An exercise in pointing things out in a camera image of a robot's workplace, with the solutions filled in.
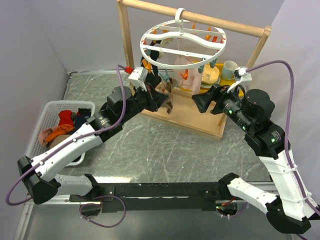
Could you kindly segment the white round clip hanger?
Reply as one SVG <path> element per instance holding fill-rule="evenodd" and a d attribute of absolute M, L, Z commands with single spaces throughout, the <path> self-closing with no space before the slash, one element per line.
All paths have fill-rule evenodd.
<path fill-rule="evenodd" d="M 217 58 L 224 52 L 227 45 L 227 35 L 225 31 L 218 27 L 209 26 L 207 30 L 191 27 L 191 21 L 182 19 L 184 8 L 178 8 L 175 12 L 174 20 L 160 23 L 145 32 L 139 43 L 142 56 L 151 64 L 170 70 L 180 70 L 201 68 L 206 64 L 214 66 Z M 153 41 L 173 38 L 168 44 L 168 49 L 160 51 L 160 44 L 151 46 Z M 193 63 L 188 65 L 175 65 L 154 61 L 150 57 L 151 50 L 158 51 L 159 56 L 169 54 L 177 57 L 182 55 L 190 57 Z"/>

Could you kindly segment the orange sock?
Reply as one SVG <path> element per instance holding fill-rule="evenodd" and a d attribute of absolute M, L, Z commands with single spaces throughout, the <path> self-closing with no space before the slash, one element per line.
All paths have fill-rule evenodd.
<path fill-rule="evenodd" d="M 45 142 L 49 143 L 52 142 L 56 137 L 66 135 L 67 133 L 71 132 L 74 127 L 70 124 L 62 124 L 57 126 L 56 128 L 49 128 L 49 134 L 45 138 Z"/>

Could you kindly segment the argyle patterned sock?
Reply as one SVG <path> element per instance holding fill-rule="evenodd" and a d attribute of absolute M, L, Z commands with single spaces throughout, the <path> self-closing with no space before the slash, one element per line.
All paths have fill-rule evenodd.
<path fill-rule="evenodd" d="M 164 79 L 161 80 L 160 84 L 156 87 L 156 91 L 166 94 L 168 98 L 161 104 L 161 108 L 166 108 L 166 112 L 171 114 L 173 110 L 173 87 L 178 84 L 178 81 L 175 78 L 169 78 L 168 81 Z"/>

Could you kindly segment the brown ribbed sock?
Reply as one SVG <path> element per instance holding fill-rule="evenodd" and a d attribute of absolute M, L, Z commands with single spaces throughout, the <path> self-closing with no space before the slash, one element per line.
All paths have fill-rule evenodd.
<path fill-rule="evenodd" d="M 58 135 L 51 142 L 49 142 L 48 149 L 50 150 L 50 149 L 54 148 L 55 146 L 57 146 L 58 144 L 60 144 L 64 140 L 66 140 L 68 137 L 70 137 L 70 135 L 68 135 L 68 134 Z"/>

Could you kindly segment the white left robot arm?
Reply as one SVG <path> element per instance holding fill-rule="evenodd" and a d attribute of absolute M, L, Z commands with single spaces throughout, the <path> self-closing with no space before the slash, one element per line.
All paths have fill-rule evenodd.
<path fill-rule="evenodd" d="M 90 117 L 67 139 L 34 158 L 18 160 L 18 169 L 33 202 L 43 204 L 58 195 L 80 195 L 94 201 L 99 184 L 90 174 L 61 175 L 59 172 L 77 157 L 101 145 L 123 129 L 123 124 L 143 110 L 156 112 L 168 95 L 149 83 L 136 88 L 118 86 L 107 96 L 100 111 Z"/>

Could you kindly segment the red sock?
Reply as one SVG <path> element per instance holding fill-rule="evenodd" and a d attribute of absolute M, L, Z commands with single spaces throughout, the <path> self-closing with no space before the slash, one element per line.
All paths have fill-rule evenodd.
<path fill-rule="evenodd" d="M 68 125 L 73 127 L 74 126 L 74 122 L 72 119 L 72 114 L 73 112 L 70 110 L 63 110 L 61 111 L 58 116 L 59 116 L 59 123 L 58 126 L 62 126 L 62 125 Z"/>

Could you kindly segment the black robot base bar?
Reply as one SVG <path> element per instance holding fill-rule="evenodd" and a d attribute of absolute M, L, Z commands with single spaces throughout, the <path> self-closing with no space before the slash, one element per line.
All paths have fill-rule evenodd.
<path fill-rule="evenodd" d="M 233 198 L 219 182 L 101 183 L 94 196 L 71 195 L 70 202 L 101 204 L 102 213 L 118 211 L 215 211 L 217 201 Z"/>

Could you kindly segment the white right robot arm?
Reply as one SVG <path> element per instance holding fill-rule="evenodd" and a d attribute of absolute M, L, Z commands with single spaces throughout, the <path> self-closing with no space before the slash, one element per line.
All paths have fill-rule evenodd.
<path fill-rule="evenodd" d="M 211 114 L 224 113 L 242 131 L 244 140 L 267 168 L 277 194 L 266 192 L 229 173 L 219 180 L 219 195 L 223 199 L 232 196 L 245 200 L 263 212 L 269 223 L 280 233 L 302 235 L 311 228 L 311 220 L 319 220 L 319 205 L 311 199 L 302 183 L 298 168 L 292 159 L 292 151 L 285 141 L 284 130 L 270 120 L 275 104 L 260 89 L 251 89 L 239 98 L 229 86 L 214 84 L 205 93 L 194 94 L 200 113 L 215 102 Z"/>

